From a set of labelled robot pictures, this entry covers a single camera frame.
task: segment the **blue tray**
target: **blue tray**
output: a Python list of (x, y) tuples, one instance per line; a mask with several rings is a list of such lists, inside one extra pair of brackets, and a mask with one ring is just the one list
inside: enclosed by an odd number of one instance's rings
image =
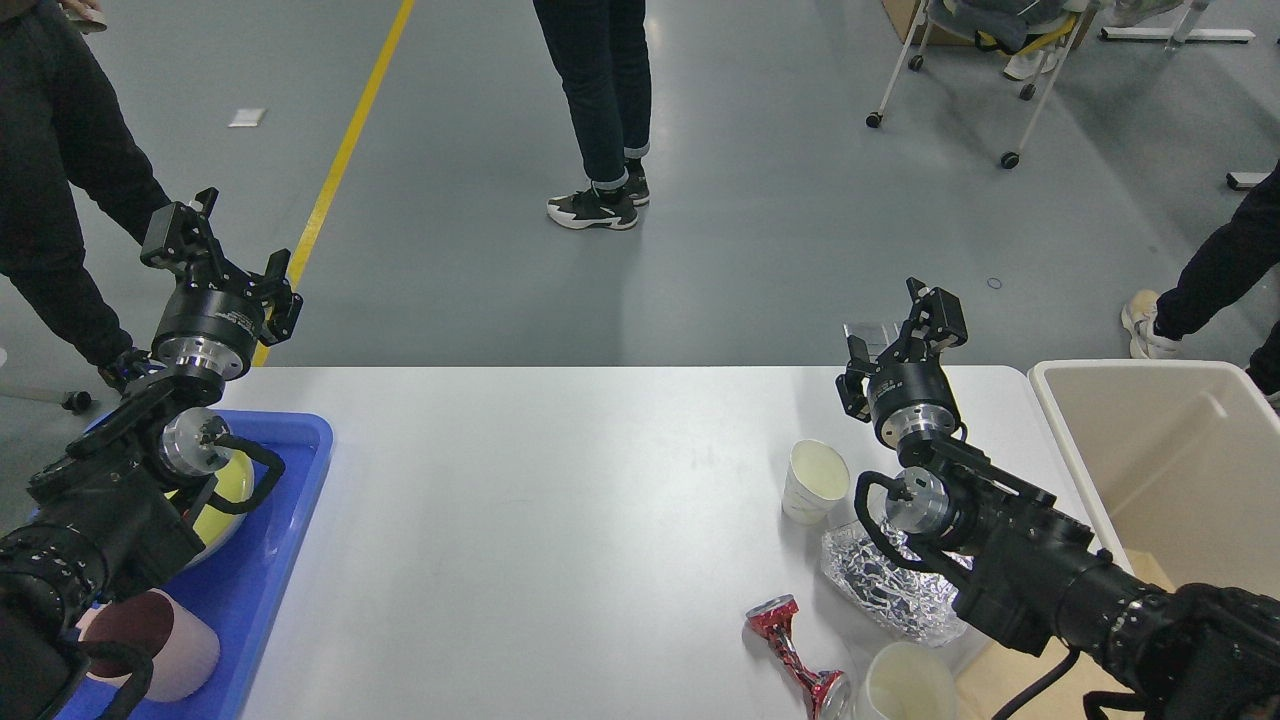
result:
[[(329, 470), (333, 429), (315, 415), (219, 410), (232, 432), (284, 459), (284, 477), (246, 515), (227, 544), (164, 585), (218, 633), (221, 655), (209, 682), (178, 702), (142, 701), (131, 720), (234, 720), (244, 706), (275, 611)], [(255, 465), (257, 475), (262, 468)], [(58, 720), (92, 720), (115, 688), (84, 679)]]

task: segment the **gray floor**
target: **gray floor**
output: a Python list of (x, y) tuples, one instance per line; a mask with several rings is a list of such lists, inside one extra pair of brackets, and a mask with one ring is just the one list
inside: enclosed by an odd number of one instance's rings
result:
[[(261, 270), (296, 246), (398, 6), (110, 3), (90, 42), (169, 192), (218, 186), (214, 229)], [(879, 3), (650, 0), (653, 204), (575, 233), (543, 214), (584, 179), (531, 6), (420, 0), (270, 364), (833, 365), (841, 323), (905, 314), (910, 274), (964, 302), (950, 363), (1124, 356), (1120, 304), (1169, 287), (1240, 201), (1225, 173), (1280, 146), (1280, 6), (1217, 3), (1201, 27), (1258, 38), (1089, 37), (1006, 172), (1030, 106), (996, 56), (931, 49), (870, 131), (900, 46)], [(228, 129), (246, 106), (262, 127)], [(91, 270), (145, 343), (170, 281), (81, 200)], [(0, 304), (0, 382), (106, 397), (6, 283)], [(1268, 278), (1188, 356), (1245, 363), (1277, 306)], [(0, 398), (4, 527), (81, 424)]]

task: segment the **caster wheel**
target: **caster wheel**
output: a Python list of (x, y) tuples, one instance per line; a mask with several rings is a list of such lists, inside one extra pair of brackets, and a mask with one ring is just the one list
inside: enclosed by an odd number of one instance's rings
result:
[(79, 415), (93, 404), (93, 396), (83, 389), (68, 392), (63, 396), (63, 410), (70, 410), (72, 415)]

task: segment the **person's hand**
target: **person's hand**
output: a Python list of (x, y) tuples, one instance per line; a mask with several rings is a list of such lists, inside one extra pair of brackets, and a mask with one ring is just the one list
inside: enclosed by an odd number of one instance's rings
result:
[(99, 4), (99, 0), (58, 0), (58, 4), (61, 5), (64, 10), (70, 10), (86, 20), (95, 19), (90, 17), (90, 10), (102, 12), (102, 6)]

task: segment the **yellow floor line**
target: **yellow floor line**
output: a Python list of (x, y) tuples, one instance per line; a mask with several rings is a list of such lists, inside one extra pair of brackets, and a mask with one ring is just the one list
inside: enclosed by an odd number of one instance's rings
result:
[[(311, 208), (311, 217), (307, 218), (307, 224), (302, 229), (302, 237), (298, 238), (298, 246), (293, 250), (288, 274), (294, 292), (297, 292), (298, 283), (302, 281), (302, 272), (311, 259), (311, 251), (315, 249), (316, 237), (320, 236), (320, 228), (324, 227), (325, 217), (329, 215), (329, 206), (333, 205), (333, 199), (338, 193), (338, 186), (342, 184), (342, 176), (347, 173), (347, 164), (351, 161), (351, 155), (360, 141), (360, 133), (365, 129), (365, 120), (369, 119), (369, 111), (378, 97), (378, 88), (383, 85), (383, 76), (387, 74), (387, 68), (392, 63), (392, 55), (396, 54), (396, 46), (399, 45), (401, 33), (404, 31), (410, 13), (413, 12), (413, 3), (415, 0), (403, 0), (399, 12), (396, 13), (396, 22), (392, 23), (392, 29), (387, 33), (387, 41), (383, 42), (383, 50), (378, 54), (378, 61), (374, 63), (372, 72), (369, 73), (369, 82), (365, 83), (365, 91), (360, 95), (356, 111), (351, 115), (351, 123), (347, 124), (347, 133), (342, 137), (342, 145), (338, 146), (338, 154), (334, 155), (333, 164), (329, 165), (329, 176), (325, 177), (324, 186), (320, 187), (316, 204)], [(271, 348), (259, 345), (253, 352), (253, 366), (260, 368), (265, 365), (270, 352)]]

